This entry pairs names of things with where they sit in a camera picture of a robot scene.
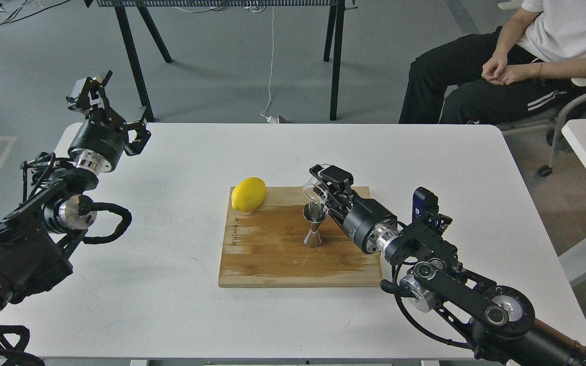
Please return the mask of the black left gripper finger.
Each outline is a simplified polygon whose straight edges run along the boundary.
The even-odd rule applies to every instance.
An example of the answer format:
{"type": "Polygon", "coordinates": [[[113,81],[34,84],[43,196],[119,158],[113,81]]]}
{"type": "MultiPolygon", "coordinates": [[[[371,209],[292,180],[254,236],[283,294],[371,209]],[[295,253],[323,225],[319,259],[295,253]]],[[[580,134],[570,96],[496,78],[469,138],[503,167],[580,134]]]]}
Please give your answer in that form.
{"type": "Polygon", "coordinates": [[[140,115],[136,121],[123,123],[124,131],[127,134],[130,131],[135,132],[135,136],[132,141],[130,141],[130,135],[128,135],[128,143],[126,143],[124,146],[124,152],[128,156],[139,155],[147,145],[149,139],[151,138],[152,134],[150,131],[147,130],[148,112],[146,109],[147,107],[145,106],[140,108],[140,115]]]}
{"type": "Polygon", "coordinates": [[[86,122],[112,122],[112,108],[105,93],[111,77],[112,71],[107,70],[99,76],[76,81],[71,94],[66,97],[67,108],[83,114],[86,122]]]}

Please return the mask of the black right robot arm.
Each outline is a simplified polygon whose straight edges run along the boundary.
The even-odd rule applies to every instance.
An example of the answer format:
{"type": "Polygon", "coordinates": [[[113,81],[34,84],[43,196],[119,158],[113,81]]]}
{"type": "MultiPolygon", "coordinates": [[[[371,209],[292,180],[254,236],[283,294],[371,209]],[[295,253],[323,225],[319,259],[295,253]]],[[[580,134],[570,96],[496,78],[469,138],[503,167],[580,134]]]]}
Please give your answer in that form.
{"type": "Polygon", "coordinates": [[[438,198],[419,187],[413,220],[401,223],[374,199],[352,188],[351,173],[317,164],[304,187],[320,217],[330,216],[363,253],[381,253],[392,280],[381,289],[418,331],[465,348],[476,359],[519,365],[586,365],[586,346],[540,321],[527,296],[465,269],[457,248],[443,239],[453,222],[438,198]]]}

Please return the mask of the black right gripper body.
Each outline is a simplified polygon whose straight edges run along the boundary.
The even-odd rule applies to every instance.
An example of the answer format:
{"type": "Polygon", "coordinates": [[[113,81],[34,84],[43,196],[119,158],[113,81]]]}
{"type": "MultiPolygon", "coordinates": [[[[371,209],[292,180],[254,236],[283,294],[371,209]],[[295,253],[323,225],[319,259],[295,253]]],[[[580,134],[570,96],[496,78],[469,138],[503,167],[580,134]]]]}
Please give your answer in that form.
{"type": "Polygon", "coordinates": [[[356,192],[330,194],[327,200],[330,216],[363,253],[382,252],[399,236],[397,216],[370,198],[356,192]]]}

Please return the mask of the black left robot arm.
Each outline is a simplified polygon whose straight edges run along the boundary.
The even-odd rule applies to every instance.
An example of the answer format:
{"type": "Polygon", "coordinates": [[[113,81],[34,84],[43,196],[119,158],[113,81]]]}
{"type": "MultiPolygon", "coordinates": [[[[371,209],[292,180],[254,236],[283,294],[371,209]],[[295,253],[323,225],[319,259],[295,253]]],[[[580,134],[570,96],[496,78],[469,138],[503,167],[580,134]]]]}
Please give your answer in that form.
{"type": "MultiPolygon", "coordinates": [[[[66,157],[42,152],[21,165],[23,200],[0,220],[0,312],[10,303],[53,289],[67,278],[80,243],[109,243],[132,222],[128,209],[86,195],[101,173],[114,171],[121,155],[139,155],[151,133],[144,114],[128,123],[110,106],[108,71],[77,81],[68,109],[84,114],[66,157]]],[[[0,324],[0,356],[6,365],[43,365],[25,351],[30,331],[0,324]]]]}

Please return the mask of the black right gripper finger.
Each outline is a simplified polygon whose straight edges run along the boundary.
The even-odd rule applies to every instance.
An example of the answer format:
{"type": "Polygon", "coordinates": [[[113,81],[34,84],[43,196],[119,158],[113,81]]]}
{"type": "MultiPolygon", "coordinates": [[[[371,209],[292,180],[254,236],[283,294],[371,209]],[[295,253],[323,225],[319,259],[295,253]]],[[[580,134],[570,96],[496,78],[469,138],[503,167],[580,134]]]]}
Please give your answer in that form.
{"type": "Polygon", "coordinates": [[[320,173],[321,177],[329,181],[329,188],[333,197],[338,201],[339,197],[353,197],[354,191],[351,185],[354,183],[354,177],[348,171],[335,165],[330,165],[320,173]]]}
{"type": "Polygon", "coordinates": [[[333,197],[329,185],[313,185],[311,188],[311,218],[325,219],[330,213],[339,212],[339,202],[333,197]]]}

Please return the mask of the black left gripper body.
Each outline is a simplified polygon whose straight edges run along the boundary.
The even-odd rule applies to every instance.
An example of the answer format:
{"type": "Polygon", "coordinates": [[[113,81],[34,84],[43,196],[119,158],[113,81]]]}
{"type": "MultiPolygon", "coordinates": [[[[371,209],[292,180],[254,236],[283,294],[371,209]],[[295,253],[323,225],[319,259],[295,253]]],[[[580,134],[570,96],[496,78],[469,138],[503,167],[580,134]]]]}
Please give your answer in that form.
{"type": "Polygon", "coordinates": [[[114,171],[128,143],[124,123],[125,120],[118,114],[111,117],[91,114],[68,149],[75,167],[91,173],[114,171]]]}

